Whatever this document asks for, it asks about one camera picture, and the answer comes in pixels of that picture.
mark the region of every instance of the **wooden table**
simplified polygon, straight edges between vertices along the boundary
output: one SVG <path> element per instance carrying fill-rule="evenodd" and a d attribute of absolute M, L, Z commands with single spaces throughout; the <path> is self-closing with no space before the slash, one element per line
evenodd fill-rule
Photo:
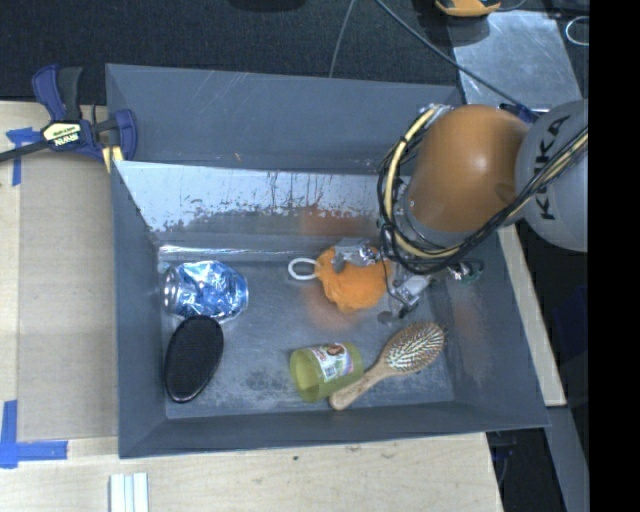
<path fill-rule="evenodd" d="M 0 102 L 0 151 L 13 147 L 4 137 L 7 130 L 39 129 L 47 121 L 46 110 L 38 104 Z M 30 172 L 34 166 L 44 172 L 47 165 L 62 158 L 68 157 L 38 155 L 28 163 Z M 0 164 L 0 400 L 17 398 L 20 403 L 29 379 L 18 378 L 20 339 L 25 333 L 19 328 L 18 315 L 20 186 L 11 186 L 11 169 L 11 162 Z M 545 403 L 564 405 L 566 399 L 515 230 L 502 229 L 500 240 Z M 42 353 L 43 358 L 52 355 Z M 64 371 L 73 380 L 75 369 Z M 44 413 L 42 421 L 47 421 Z M 17 469 L 0 469 L 0 510 L 103 512 L 108 510 L 110 475 L 138 472 L 148 475 L 153 512 L 503 510 L 482 433 L 127 460 L 118 458 L 115 436 L 81 436 L 69 440 L 67 460 L 21 462 Z"/>

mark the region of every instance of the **bottle label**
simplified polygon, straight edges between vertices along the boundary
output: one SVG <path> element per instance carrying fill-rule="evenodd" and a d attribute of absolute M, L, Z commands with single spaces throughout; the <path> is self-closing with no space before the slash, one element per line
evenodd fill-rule
<path fill-rule="evenodd" d="M 324 381 L 329 382 L 353 371 L 353 360 L 342 343 L 330 343 L 309 350 L 320 363 Z"/>

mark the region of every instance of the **wooden hairbrush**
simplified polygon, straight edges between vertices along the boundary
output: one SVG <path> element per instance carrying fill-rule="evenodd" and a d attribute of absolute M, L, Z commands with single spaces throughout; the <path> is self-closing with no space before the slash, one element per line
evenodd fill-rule
<path fill-rule="evenodd" d="M 360 380 L 329 397 L 329 405 L 341 411 L 381 380 L 422 370 L 442 352 L 444 340 L 444 331 L 435 323 L 418 322 L 405 327 L 387 342 L 376 363 Z"/>

